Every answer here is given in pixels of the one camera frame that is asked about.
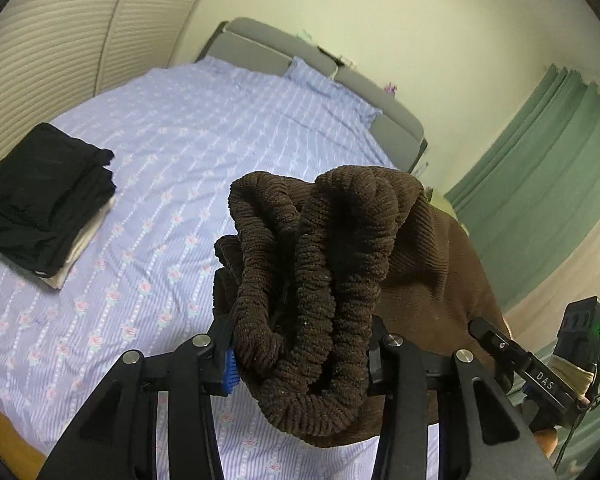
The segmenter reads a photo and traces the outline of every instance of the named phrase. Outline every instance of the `black folded clothing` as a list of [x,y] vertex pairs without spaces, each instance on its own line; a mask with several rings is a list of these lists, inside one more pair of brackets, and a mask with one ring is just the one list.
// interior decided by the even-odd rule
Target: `black folded clothing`
[[116,190],[103,168],[113,156],[51,124],[35,126],[0,161],[0,252],[41,277],[55,275]]

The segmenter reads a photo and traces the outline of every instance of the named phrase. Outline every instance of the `light purple bedding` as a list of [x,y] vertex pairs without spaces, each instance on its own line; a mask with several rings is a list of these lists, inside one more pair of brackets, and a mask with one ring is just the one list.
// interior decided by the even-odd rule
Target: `light purple bedding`
[[[45,454],[122,352],[171,351],[208,328],[233,180],[392,166],[346,103],[212,58],[151,70],[52,123],[113,150],[118,190],[62,291],[0,256],[0,410]],[[270,426],[243,384],[213,402],[227,479],[370,477],[376,439],[314,449]],[[160,478],[165,414],[162,396]]]

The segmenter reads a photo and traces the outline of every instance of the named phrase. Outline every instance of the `silver bolt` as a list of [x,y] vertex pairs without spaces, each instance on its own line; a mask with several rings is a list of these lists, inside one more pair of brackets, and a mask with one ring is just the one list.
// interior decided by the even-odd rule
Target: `silver bolt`
[[211,338],[207,334],[198,334],[193,336],[191,342],[193,343],[193,346],[204,348],[211,344]]
[[470,363],[474,360],[474,355],[464,348],[456,352],[456,357],[463,363]]
[[404,339],[398,334],[388,334],[384,336],[384,342],[389,346],[402,346]]
[[122,362],[125,365],[135,364],[139,360],[140,360],[140,352],[136,352],[135,350],[129,350],[129,352],[125,352],[122,354]]

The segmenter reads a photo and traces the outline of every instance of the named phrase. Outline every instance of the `brown corduroy fabric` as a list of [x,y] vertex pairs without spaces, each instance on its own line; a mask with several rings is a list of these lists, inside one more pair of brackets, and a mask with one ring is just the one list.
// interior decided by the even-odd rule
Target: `brown corduroy fabric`
[[466,328],[485,317],[507,332],[487,277],[413,176],[343,166],[309,184],[257,171],[232,184],[229,209],[238,235],[216,242],[214,306],[232,313],[241,377],[275,427],[319,447],[379,434],[384,399],[365,394],[372,314],[493,371]]

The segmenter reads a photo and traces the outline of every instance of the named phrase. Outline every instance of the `blue pillow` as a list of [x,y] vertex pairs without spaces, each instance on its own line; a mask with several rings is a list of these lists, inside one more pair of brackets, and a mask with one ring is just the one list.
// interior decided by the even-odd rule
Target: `blue pillow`
[[371,126],[379,114],[380,108],[367,103],[362,97],[349,90],[346,86],[336,83],[333,79],[310,67],[301,57],[295,56],[283,77],[293,81],[303,88],[308,88],[329,99],[343,102],[347,107],[355,111],[366,128]]

